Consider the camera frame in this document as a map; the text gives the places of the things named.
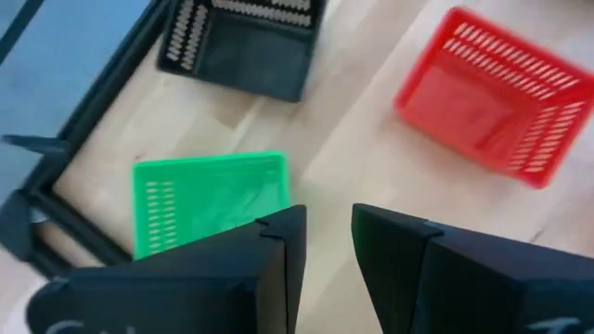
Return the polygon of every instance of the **red plastic basket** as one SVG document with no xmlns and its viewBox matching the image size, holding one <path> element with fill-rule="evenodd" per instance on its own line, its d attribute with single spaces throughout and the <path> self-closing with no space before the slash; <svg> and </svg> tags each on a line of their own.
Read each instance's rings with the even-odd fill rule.
<svg viewBox="0 0 594 334">
<path fill-rule="evenodd" d="M 586 123 L 594 78 L 455 7 L 395 100 L 433 138 L 544 187 Z"/>
</svg>

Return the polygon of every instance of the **gray floor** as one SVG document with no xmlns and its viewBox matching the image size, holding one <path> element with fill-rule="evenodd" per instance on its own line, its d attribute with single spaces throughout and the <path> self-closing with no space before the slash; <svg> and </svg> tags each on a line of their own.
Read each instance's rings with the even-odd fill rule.
<svg viewBox="0 0 594 334">
<path fill-rule="evenodd" d="M 0 1 L 0 34 L 24 0 Z M 54 136 L 149 0 L 45 0 L 0 66 L 0 135 Z M 0 144 L 0 203 L 37 162 Z"/>
</svg>

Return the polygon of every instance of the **wooden surface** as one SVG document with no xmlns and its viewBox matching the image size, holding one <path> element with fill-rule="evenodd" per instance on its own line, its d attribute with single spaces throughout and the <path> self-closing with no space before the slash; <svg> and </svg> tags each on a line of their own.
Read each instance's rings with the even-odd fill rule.
<svg viewBox="0 0 594 334">
<path fill-rule="evenodd" d="M 391 104 L 451 7 L 594 69 L 587 0 L 330 0 L 303 103 L 287 104 L 155 71 L 157 45 L 56 192 L 129 251 L 135 161 L 280 149 L 292 202 L 308 206 L 299 333 L 380 333 L 350 236 L 354 202 L 594 257 L 594 128 L 551 186 L 533 190 L 462 159 L 403 124 Z M 95 263 L 45 234 L 77 263 Z M 0 328 L 25 333 L 22 308 L 43 280 L 0 252 Z"/>
</svg>

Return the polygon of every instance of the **black metal frame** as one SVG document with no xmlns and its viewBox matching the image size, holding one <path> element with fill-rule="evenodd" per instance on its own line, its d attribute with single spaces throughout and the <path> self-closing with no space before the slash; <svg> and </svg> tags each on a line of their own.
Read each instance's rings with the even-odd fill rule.
<svg viewBox="0 0 594 334">
<path fill-rule="evenodd" d="M 15 27 L 9 35 L 9 43 L 1 45 L 0 63 L 43 0 L 29 2 L 32 4 L 25 5 L 28 9 L 21 10 L 24 13 L 21 20 L 9 28 Z M 43 155 L 21 189 L 15 190 L 0 207 L 0 243 L 45 277 L 59 276 L 74 266 L 39 237 L 38 225 L 32 220 L 33 211 L 44 214 L 103 264 L 132 261 L 129 253 L 56 194 L 53 185 L 155 44 L 163 30 L 168 9 L 169 0 L 152 0 L 56 138 L 20 135 L 5 135 L 2 138 L 10 145 Z"/>
</svg>

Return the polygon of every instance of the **green plastic basket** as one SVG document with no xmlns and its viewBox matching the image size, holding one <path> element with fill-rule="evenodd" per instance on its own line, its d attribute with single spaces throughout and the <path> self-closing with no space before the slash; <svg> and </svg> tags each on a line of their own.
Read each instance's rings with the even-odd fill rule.
<svg viewBox="0 0 594 334">
<path fill-rule="evenodd" d="M 135 258 L 245 225 L 290 206 L 281 152 L 134 166 Z"/>
</svg>

